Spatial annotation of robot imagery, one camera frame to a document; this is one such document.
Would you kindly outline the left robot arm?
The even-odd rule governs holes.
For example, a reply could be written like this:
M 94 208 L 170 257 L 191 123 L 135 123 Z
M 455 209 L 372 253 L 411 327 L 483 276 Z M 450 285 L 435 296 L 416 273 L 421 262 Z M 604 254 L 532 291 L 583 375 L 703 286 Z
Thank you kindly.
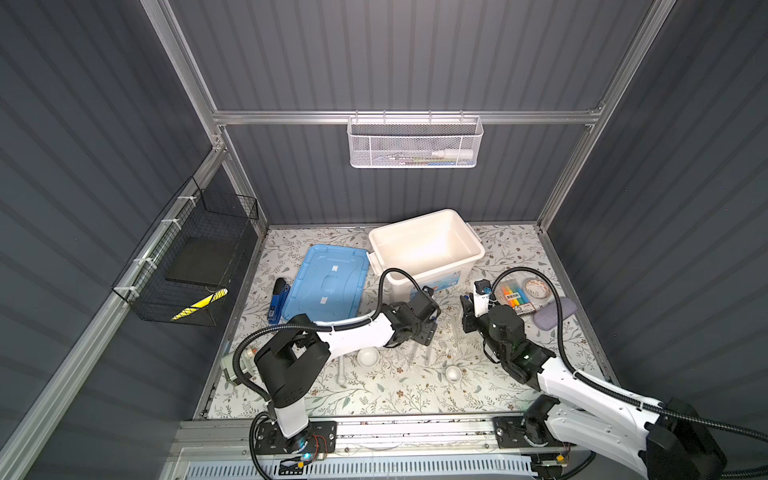
M 386 304 L 384 283 L 390 273 L 402 275 L 415 288 L 406 302 Z M 366 348 L 397 348 L 409 341 L 427 346 L 441 309 L 434 289 L 421 286 L 399 268 L 380 276 L 377 304 L 364 316 L 321 325 L 300 314 L 284 324 L 270 325 L 246 336 L 232 352 L 231 372 L 240 384 L 267 404 L 286 440 L 309 435 L 305 396 L 325 368 L 339 357 Z

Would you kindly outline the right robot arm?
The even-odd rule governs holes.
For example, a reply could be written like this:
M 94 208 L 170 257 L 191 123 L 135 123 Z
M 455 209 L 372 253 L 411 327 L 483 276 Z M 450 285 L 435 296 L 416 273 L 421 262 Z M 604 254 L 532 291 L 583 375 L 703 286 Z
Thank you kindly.
M 477 332 L 487 358 L 513 380 L 539 392 L 524 413 L 522 429 L 533 446 L 556 440 L 606 457 L 646 479 L 754 479 L 766 465 L 728 470 L 728 460 L 713 436 L 719 430 L 765 442 L 766 434 L 709 420 L 688 403 L 642 396 L 574 367 L 564 341 L 555 350 L 528 339 L 523 319 L 496 301 L 498 279 L 476 282 L 460 298 L 462 328 Z

